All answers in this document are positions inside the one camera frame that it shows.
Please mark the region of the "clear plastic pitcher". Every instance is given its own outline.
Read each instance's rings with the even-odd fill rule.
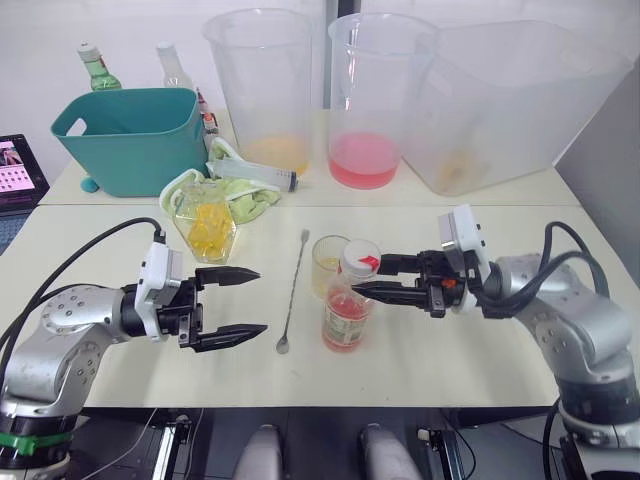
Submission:
[[[298,13],[254,8],[203,27],[242,156],[302,173],[309,163],[311,26]]]
[[[329,36],[331,174],[350,187],[381,187],[403,154],[437,30],[412,17],[361,13],[334,21]]]

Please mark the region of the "laptop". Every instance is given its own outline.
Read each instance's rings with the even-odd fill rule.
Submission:
[[[47,190],[24,135],[0,136],[0,255]]]

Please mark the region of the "laptop screen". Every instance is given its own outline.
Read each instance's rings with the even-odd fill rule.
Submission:
[[[0,142],[0,195],[36,188],[11,141]]]

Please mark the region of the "green glass bottle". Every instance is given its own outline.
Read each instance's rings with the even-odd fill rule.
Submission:
[[[83,43],[78,48],[78,55],[84,62],[84,66],[91,75],[91,90],[94,92],[99,90],[114,90],[122,88],[120,80],[109,73],[107,66],[102,60],[100,50],[95,45]]]

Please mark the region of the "long metal spoon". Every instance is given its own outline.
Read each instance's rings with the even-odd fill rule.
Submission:
[[[302,252],[304,246],[309,240],[309,230],[306,228],[302,230],[300,234],[300,253],[298,254],[298,264],[296,265],[296,273],[293,276],[293,287],[291,287],[291,298],[289,298],[289,312],[287,313],[287,323],[284,324],[284,333],[278,343],[276,344],[276,352],[285,354],[289,351],[289,340],[287,339],[287,332],[289,331],[289,320],[291,320],[291,307],[293,306],[293,294],[296,291],[296,281],[298,280],[298,271],[300,270],[300,261],[302,260]]]

